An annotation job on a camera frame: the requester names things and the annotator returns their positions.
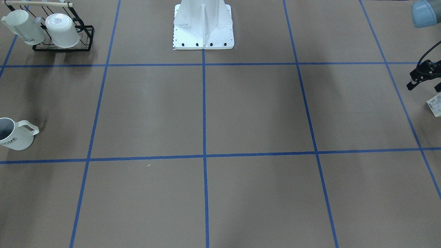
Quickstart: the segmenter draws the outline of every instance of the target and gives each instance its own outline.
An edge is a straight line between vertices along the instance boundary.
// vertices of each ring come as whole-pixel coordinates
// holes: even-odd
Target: blue tape line
[[[140,67],[140,66],[201,66],[199,63],[187,63],[187,64],[109,64],[110,67]]]
[[[11,52],[12,52],[12,49],[14,48],[15,41],[17,40],[17,37],[18,37],[18,35],[14,36],[14,39],[12,40],[11,46],[9,47],[9,50],[7,52],[6,58],[4,59],[3,67],[0,70],[0,78],[3,75],[4,69],[5,69],[6,65],[7,65],[7,61],[9,60],[9,57],[11,56]]]
[[[103,161],[129,161],[129,160],[158,160],[158,159],[183,159],[183,158],[202,158],[203,155],[177,155],[177,156],[150,156],[150,157],[126,157],[126,158],[91,158],[91,162]]]
[[[207,179],[207,125],[206,125],[206,57],[202,50],[202,145],[204,157],[204,198],[205,198],[205,246],[210,247],[209,208],[208,208],[208,179]]]
[[[385,64],[384,62],[299,62],[299,65],[316,65],[316,64]]]
[[[206,63],[207,66],[231,66],[231,65],[295,65],[294,62],[286,63]]]
[[[80,194],[78,197],[77,211],[75,213],[74,227],[72,228],[72,236],[71,236],[71,242],[69,244],[69,248],[74,247],[75,235],[77,233],[77,225],[78,225],[78,220],[80,217],[81,203],[82,203],[82,197],[84,194],[84,187],[86,185],[86,177],[87,177],[87,170],[88,169],[89,169],[89,162],[87,161],[86,166],[84,167],[83,178],[81,181],[81,188],[80,188]]]
[[[430,178],[432,178],[432,182],[435,185],[435,189],[437,190],[438,197],[441,200],[441,191],[440,191],[440,188],[438,186],[437,180],[435,179],[434,173],[432,172],[432,169],[431,169],[431,167],[429,165],[429,162],[427,161],[426,154],[424,154],[424,152],[422,150],[421,150],[421,155],[422,155],[422,158],[424,159],[424,162],[426,163],[426,167],[427,167],[427,170],[429,171]]]
[[[205,63],[205,66],[246,66],[246,65],[329,65],[329,64],[385,64],[384,62],[299,62],[299,63]],[[417,62],[387,62],[387,64],[417,64]],[[202,66],[203,64],[29,64],[2,65],[1,68],[57,68],[57,67],[153,67],[153,66]]]
[[[145,157],[120,157],[120,158],[78,158],[78,159],[48,159],[48,160],[17,160],[0,161],[0,165],[8,164],[38,164],[38,163],[67,163],[67,162],[104,162],[104,161],[130,161],[130,160],[159,160],[159,159],[186,159],[186,158],[228,158],[228,157],[257,157],[257,156],[296,156],[313,154],[348,154],[348,153],[378,153],[378,152],[406,152],[420,151],[419,148],[397,149],[371,149],[371,150],[328,150],[328,151],[301,151],[301,152],[267,152],[267,153],[233,153],[233,154],[195,154],[172,156],[145,156]],[[441,147],[428,147],[423,150],[441,150]]]
[[[208,211],[208,180],[207,180],[207,158],[204,157],[204,195],[205,195],[205,247],[210,248],[210,229]]]
[[[370,150],[329,150],[318,151],[318,154],[344,154],[344,153],[376,153],[376,152],[399,152],[399,151],[419,151],[419,148],[397,148],[397,149],[370,149]]]
[[[289,36],[291,38],[292,50],[293,50],[293,53],[294,53],[295,63],[296,63],[296,67],[297,67],[297,73],[299,75],[300,87],[302,88],[303,102],[305,104],[306,115],[308,117],[308,123],[309,123],[310,132],[311,132],[312,143],[314,145],[315,157],[316,157],[316,160],[317,160],[318,170],[320,172],[321,186],[323,188],[323,194],[325,196],[326,208],[328,209],[329,223],[331,225],[331,230],[332,230],[332,234],[333,234],[333,238],[334,238],[335,247],[339,248],[337,234],[336,234],[336,231],[335,231],[334,221],[333,221],[333,217],[332,217],[331,205],[329,204],[329,200],[328,200],[328,193],[327,193],[327,190],[326,190],[325,179],[323,177],[323,172],[321,170],[320,158],[319,158],[319,155],[317,153],[317,151],[318,151],[317,143],[315,141],[314,129],[312,127],[312,122],[311,122],[311,117],[310,117],[310,113],[309,113],[308,103],[307,103],[307,100],[306,100],[305,89],[303,87],[303,80],[302,80],[302,75],[300,73],[299,60],[298,60],[297,52],[296,52],[296,49],[295,49],[294,38],[292,36],[292,29],[291,29],[291,25],[290,25],[290,21],[289,21],[289,16],[288,16],[288,9],[286,7],[286,0],[283,0],[283,5],[284,5],[284,9],[285,9],[286,22],[288,24]]]
[[[385,55],[383,53],[383,49],[381,48],[380,42],[378,41],[377,35],[375,34],[375,31],[374,31],[374,28],[372,26],[372,23],[370,22],[369,16],[368,16],[367,11],[366,11],[366,8],[364,7],[364,4],[363,4],[362,0],[359,0],[359,3],[360,3],[360,5],[361,5],[361,7],[363,9],[364,15],[366,16],[367,22],[369,23],[370,30],[372,31],[372,34],[373,34],[373,36],[375,38],[375,41],[377,43],[378,49],[380,50],[381,56],[383,57],[383,60],[384,60],[384,62],[386,64],[386,67],[387,67],[387,70],[389,72],[389,76],[390,76],[390,78],[392,80],[393,86],[395,88],[396,94],[398,95],[398,98],[400,99],[401,106],[403,107],[404,113],[406,114],[407,120],[408,120],[409,125],[410,125],[410,127],[412,129],[412,132],[414,134],[415,140],[416,140],[416,142],[418,144],[418,147],[420,148],[421,155],[424,158],[424,162],[426,163],[426,167],[427,167],[427,169],[429,171],[430,177],[432,178],[432,181],[433,181],[433,184],[435,186],[435,189],[437,190],[438,196],[441,199],[441,192],[440,192],[438,183],[437,183],[435,177],[433,176],[432,169],[430,168],[429,162],[426,159],[426,155],[424,154],[424,149],[421,146],[421,143],[420,143],[420,141],[418,139],[418,136],[416,134],[415,127],[412,124],[412,120],[411,120],[411,118],[409,116],[409,113],[407,112],[406,106],[404,105],[404,101],[403,101],[403,99],[401,97],[401,94],[400,94],[400,92],[398,90],[398,87],[396,85],[395,79],[394,79],[394,77],[392,75],[392,72],[391,72],[390,67],[389,67],[389,65],[387,63],[386,57],[385,57]]]
[[[441,147],[426,147],[423,150],[441,150]]]
[[[79,159],[45,159],[45,160],[17,160],[17,161],[0,161],[0,165],[69,163],[69,162],[86,162],[86,161],[87,161],[86,158],[79,158]]]
[[[288,155],[311,155],[313,151],[300,152],[266,152],[266,153],[231,153],[231,154],[207,154],[207,158],[224,158],[224,157],[257,157],[257,156],[288,156]]]
[[[323,194],[325,195],[326,208],[328,209],[329,223],[331,224],[332,236],[334,238],[335,247],[338,248],[337,233],[335,231],[334,219],[332,217],[331,205],[329,204],[328,191],[326,190],[325,177],[323,176],[323,170],[321,169],[320,157],[318,154],[315,155],[318,164],[318,172],[320,173],[321,187],[323,188]]]
[[[97,104],[97,110],[96,110],[96,113],[95,113],[95,119],[94,119],[94,122],[93,122],[92,134],[90,136],[90,143],[89,143],[89,150],[88,150],[88,153],[87,153],[87,159],[90,159],[90,156],[92,154],[93,139],[95,138],[95,130],[96,130],[96,127],[97,127],[98,115],[100,113],[101,100],[102,100],[105,80],[106,80],[106,76],[107,76],[108,64],[109,64],[109,61],[110,61],[110,55],[112,53],[113,39],[115,37],[115,30],[116,30],[116,24],[118,22],[118,15],[119,15],[119,12],[120,12],[120,6],[121,6],[121,0],[118,0],[118,6],[116,7],[116,13],[115,13],[115,20],[114,20],[114,23],[113,23],[112,36],[110,37],[110,44],[109,44],[109,49],[108,49],[108,53],[107,53],[106,66],[104,68],[103,80],[101,82],[100,96],[98,98],[98,104]],[[80,214],[80,210],[81,210],[81,203],[82,203],[82,197],[83,197],[83,193],[84,193],[84,187],[86,185],[86,178],[87,178],[87,170],[88,170],[88,168],[89,168],[89,161],[86,162],[86,166],[84,168],[83,180],[82,180],[82,184],[81,184],[80,195],[79,195],[79,198],[78,198],[77,213],[75,215],[74,227],[72,229],[71,243],[70,243],[69,248],[73,248],[73,246],[74,246],[75,234],[76,234],[79,214]]]

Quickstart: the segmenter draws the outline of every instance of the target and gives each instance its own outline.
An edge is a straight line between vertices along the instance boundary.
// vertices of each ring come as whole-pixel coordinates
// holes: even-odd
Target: white mug
[[[29,126],[33,131],[29,131],[23,125]],[[38,127],[27,120],[15,122],[10,118],[0,118],[0,145],[13,150],[28,148],[34,141],[34,135],[39,132]]]
[[[46,18],[46,27],[52,42],[61,48],[76,46],[80,36],[72,18],[65,14],[52,14]]]
[[[36,45],[46,38],[46,32],[24,10],[14,10],[1,21],[28,45]]]

